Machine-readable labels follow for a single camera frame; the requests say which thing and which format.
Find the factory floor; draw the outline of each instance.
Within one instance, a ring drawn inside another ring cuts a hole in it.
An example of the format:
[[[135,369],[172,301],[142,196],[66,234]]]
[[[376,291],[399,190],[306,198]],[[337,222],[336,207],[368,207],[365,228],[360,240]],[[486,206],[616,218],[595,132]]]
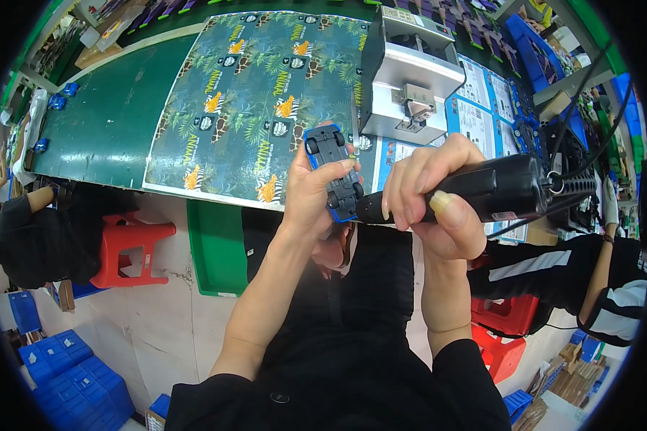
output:
[[[44,289],[34,291],[43,332],[67,329],[77,334],[127,384],[134,406],[145,411],[173,384],[205,380],[221,349],[225,324],[236,298],[200,295],[192,267],[184,199],[160,194],[138,197],[140,219],[172,221],[177,233],[156,245],[153,269],[168,284],[113,288],[75,301],[72,313],[61,312]],[[412,350],[428,365],[431,353],[419,309],[424,265],[419,239],[414,237],[414,315],[407,338]],[[561,328],[575,326],[575,318],[554,310],[549,321]],[[527,337],[527,347],[515,374],[497,386],[502,395],[525,389],[542,361],[553,358],[570,340],[571,330],[544,327]]]

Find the power cord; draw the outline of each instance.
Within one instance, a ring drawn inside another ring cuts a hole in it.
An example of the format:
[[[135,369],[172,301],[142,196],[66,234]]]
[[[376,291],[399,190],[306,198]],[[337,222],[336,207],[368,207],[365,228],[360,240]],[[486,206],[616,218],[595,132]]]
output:
[[[563,123],[561,123],[560,131],[556,136],[556,141],[554,142],[553,151],[552,151],[551,156],[550,156],[551,161],[554,160],[554,157],[555,157],[556,153],[558,152],[558,148],[560,147],[561,141],[563,140],[563,135],[565,134],[566,127],[568,127],[568,123],[570,122],[570,116],[573,113],[573,108],[575,108],[575,103],[577,103],[577,100],[578,100],[580,94],[582,93],[582,89],[584,87],[584,84],[589,80],[589,78],[592,75],[592,72],[594,71],[595,66],[599,63],[599,61],[602,59],[604,54],[606,54],[606,51],[609,50],[611,45],[612,45],[612,41],[609,40],[609,42],[606,44],[606,46],[604,46],[604,49],[602,50],[602,52],[600,52],[599,55],[597,56],[597,58],[594,59],[592,64],[589,65],[589,70],[587,70],[587,73],[585,73],[584,78],[583,78],[582,82],[580,83],[580,85],[578,87],[578,90],[575,92],[575,96],[573,96],[573,98],[570,100],[572,106],[568,109],[568,112],[566,113],[566,118],[563,120]],[[630,99],[630,90],[632,89],[632,84],[633,84],[632,81],[628,82],[628,88],[626,90],[625,98],[623,99],[623,104],[621,105],[621,107],[620,107],[620,109],[618,111],[618,115],[616,116],[615,120],[613,121],[613,126],[612,126],[611,130],[609,131],[609,135],[604,139],[604,142],[600,145],[599,150],[596,151],[593,156],[589,157],[587,162],[585,162],[585,164],[583,166],[581,166],[580,168],[576,169],[573,172],[569,172],[569,173],[567,173],[565,175],[559,176],[558,177],[559,179],[561,179],[561,180],[570,179],[572,177],[575,177],[575,176],[585,172],[592,165],[592,163],[594,163],[594,161],[596,159],[598,159],[599,156],[606,150],[606,145],[608,145],[609,141],[611,140],[611,138],[613,136],[613,133],[616,131],[616,128],[618,127],[618,124],[620,123],[621,117],[623,116],[623,114],[625,112],[625,108],[626,108],[626,106],[628,104],[628,100]],[[526,225],[528,223],[532,223],[535,220],[541,219],[544,216],[548,216],[548,215],[551,215],[551,214],[553,214],[555,212],[564,210],[564,209],[566,209],[566,208],[568,208],[568,207],[570,207],[572,205],[575,205],[577,203],[580,203],[580,202],[584,201],[587,198],[587,196],[589,196],[589,195],[588,194],[577,194],[575,196],[572,196],[572,197],[570,197],[568,199],[565,199],[563,201],[560,201],[560,202],[550,206],[548,208],[548,210],[546,211],[546,213],[544,213],[542,216],[535,217],[534,219],[520,220],[517,223],[509,225],[507,228],[504,228],[504,229],[501,229],[501,230],[499,230],[497,232],[494,232],[491,235],[487,235],[486,238],[487,239],[492,239],[492,238],[498,237],[500,235],[503,235],[504,233],[510,232],[511,230],[517,229],[520,226],[524,226],[524,225]]]
[[[574,328],[559,328],[558,326],[549,325],[548,323],[544,323],[543,325],[544,325],[544,326],[551,326],[552,328],[562,329],[562,330],[568,330],[568,329],[579,329],[577,326],[575,326]]]

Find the red plastic stool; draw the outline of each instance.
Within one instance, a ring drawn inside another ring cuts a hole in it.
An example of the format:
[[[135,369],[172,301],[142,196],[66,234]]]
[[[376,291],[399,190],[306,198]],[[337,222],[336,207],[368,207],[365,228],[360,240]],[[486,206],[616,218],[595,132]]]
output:
[[[491,303],[487,310],[484,299],[472,298],[472,321],[508,335],[527,335],[539,299],[532,295]]]
[[[118,226],[117,222],[125,220],[128,224]],[[150,225],[134,218],[133,214],[104,217],[104,240],[101,244],[101,270],[91,279],[99,289],[127,288],[147,284],[166,284],[167,277],[151,277],[153,252],[156,241],[175,235],[175,225],[163,223]],[[122,250],[143,247],[141,275],[129,277],[120,268],[130,266],[129,256],[120,254]]]
[[[486,328],[472,325],[472,339],[482,348],[482,360],[489,366],[489,374],[497,384],[513,375],[525,351],[525,339],[514,339],[503,344],[501,337],[492,337]]]

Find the hand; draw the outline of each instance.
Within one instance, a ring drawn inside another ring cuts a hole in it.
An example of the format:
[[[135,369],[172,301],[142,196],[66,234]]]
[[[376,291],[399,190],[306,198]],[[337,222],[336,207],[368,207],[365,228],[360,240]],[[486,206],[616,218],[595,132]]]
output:
[[[542,24],[536,22],[534,19],[526,19],[525,22],[527,24],[529,24],[530,26],[532,26],[532,28],[534,28],[538,32],[543,32],[543,30],[544,30],[544,26]]]
[[[317,127],[328,124],[332,121],[325,121]],[[354,147],[348,145],[348,152],[353,153]],[[326,209],[326,185],[344,177],[353,168],[359,171],[361,166],[355,159],[347,159],[327,163],[312,171],[304,145],[300,145],[288,171],[283,225],[303,238],[318,238],[332,222]]]
[[[400,231],[412,226],[422,239],[425,253],[432,252],[443,260],[475,259],[486,246],[486,236],[477,213],[460,196],[436,192],[430,206],[438,224],[415,223],[426,212],[424,194],[463,165],[483,160],[479,148],[458,133],[451,134],[440,148],[416,149],[390,170],[381,200],[384,216],[392,212]]]
[[[609,177],[604,179],[604,185],[602,186],[602,212],[607,224],[618,224],[618,200],[616,199],[613,182]]]

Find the black sleeve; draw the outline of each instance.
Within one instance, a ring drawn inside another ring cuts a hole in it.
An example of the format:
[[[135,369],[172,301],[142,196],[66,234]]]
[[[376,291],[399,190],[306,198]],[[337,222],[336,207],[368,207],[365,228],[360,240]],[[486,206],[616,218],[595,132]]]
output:
[[[17,272],[12,275],[9,275],[9,280],[16,286],[18,286],[20,289],[40,289],[45,286],[45,282],[40,282],[40,281],[33,281],[33,279],[29,279],[29,277],[24,277],[22,273]]]
[[[25,195],[5,202],[0,211],[0,233],[25,226],[31,220],[31,205]]]
[[[231,428],[252,385],[230,374],[209,377],[198,385],[174,385],[165,431]]]
[[[455,340],[436,355],[432,372],[450,389],[450,402],[467,430],[510,430],[508,409],[473,340]]]
[[[620,288],[604,288],[585,323],[578,326],[587,334],[612,346],[627,347],[635,338],[647,294],[647,280],[633,280]]]

